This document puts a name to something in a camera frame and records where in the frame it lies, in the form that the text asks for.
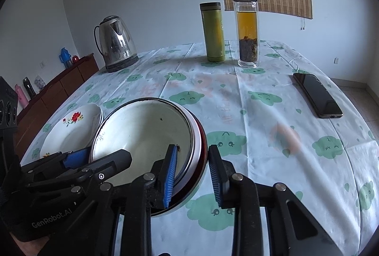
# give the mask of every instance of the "blue bottle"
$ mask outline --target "blue bottle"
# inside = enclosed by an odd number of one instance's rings
[[[61,63],[64,64],[66,69],[72,66],[71,55],[65,48],[61,49],[61,55],[59,55],[59,59],[61,60]]]

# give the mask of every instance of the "green thermos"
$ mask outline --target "green thermos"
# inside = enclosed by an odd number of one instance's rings
[[[221,3],[201,3],[205,48],[210,62],[225,60],[224,32],[222,30]]]

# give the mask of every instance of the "brown sideboard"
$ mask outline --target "brown sideboard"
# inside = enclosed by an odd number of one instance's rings
[[[21,159],[37,133],[54,112],[94,73],[99,71],[93,53],[52,79],[17,116],[14,148]]]

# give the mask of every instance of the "smartphone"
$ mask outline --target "smartphone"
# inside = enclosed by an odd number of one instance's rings
[[[293,77],[304,91],[319,118],[340,118],[343,113],[315,75],[294,73]]]

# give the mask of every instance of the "cabinet door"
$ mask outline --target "cabinet door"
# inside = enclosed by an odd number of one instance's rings
[[[61,84],[68,96],[71,96],[83,83],[84,80],[77,67],[61,78]]]
[[[18,123],[18,129],[14,135],[14,144],[16,155],[20,159],[49,118],[50,112],[40,99],[33,104],[28,113]]]
[[[84,79],[84,82],[87,81],[90,77],[92,77],[96,72],[99,71],[99,67],[97,67],[95,58],[93,55],[90,55],[90,59],[81,63],[79,66],[79,71],[81,76]]]
[[[66,101],[69,96],[65,92],[62,84],[57,82],[53,84],[42,96],[42,101],[50,112],[50,116]]]

